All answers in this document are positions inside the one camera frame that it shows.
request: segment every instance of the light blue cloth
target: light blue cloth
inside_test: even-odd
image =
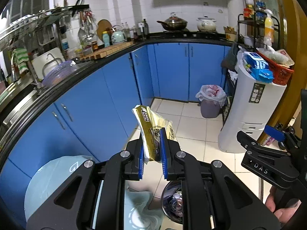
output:
[[[63,156],[41,167],[30,181],[25,196],[26,220],[48,199],[48,197],[82,164],[92,159],[89,156]],[[99,197],[103,181],[99,187]],[[124,229],[125,230],[159,230],[162,225],[162,209],[148,210],[153,198],[150,192],[131,192],[125,190]],[[97,207],[94,211],[95,229]]]

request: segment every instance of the red basket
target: red basket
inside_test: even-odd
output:
[[[264,56],[262,53],[257,53],[269,64],[269,68],[273,72],[274,76],[273,83],[278,85],[286,85],[292,73],[294,73],[294,70],[282,67],[276,62]]]

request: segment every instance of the black countertop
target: black countertop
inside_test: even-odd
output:
[[[99,68],[107,65],[111,61],[121,57],[126,53],[130,53],[144,45],[149,44],[159,44],[159,43],[203,43],[203,44],[213,44],[213,45],[223,45],[230,47],[232,42],[220,39],[198,39],[198,38],[173,38],[173,39],[161,39],[161,37],[152,37],[143,42],[136,43],[128,48],[125,48],[119,52],[116,52],[110,56],[104,57],[99,60],[86,61],[79,64],[81,67],[72,73],[70,76],[66,77],[64,80],[54,85],[53,87],[42,93],[37,100],[26,110],[21,117],[16,120],[16,122],[11,126],[11,128],[6,132],[4,137],[0,140],[0,170],[2,169],[10,151],[25,132],[25,130],[30,126],[30,124],[53,102],[55,102],[61,95],[66,91],[80,82],[82,79],[86,78],[90,74],[94,73]]]

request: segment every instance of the yellow snack bag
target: yellow snack bag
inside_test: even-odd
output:
[[[177,141],[172,122],[153,112],[148,106],[137,105],[132,112],[141,128],[144,162],[161,162],[160,129],[165,128],[167,138]]]

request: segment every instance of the gas stove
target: gas stove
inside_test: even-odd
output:
[[[222,40],[226,41],[225,34],[219,34],[218,32],[201,32],[201,31],[163,31],[158,33],[149,34],[150,38],[157,39],[209,39],[209,40]]]

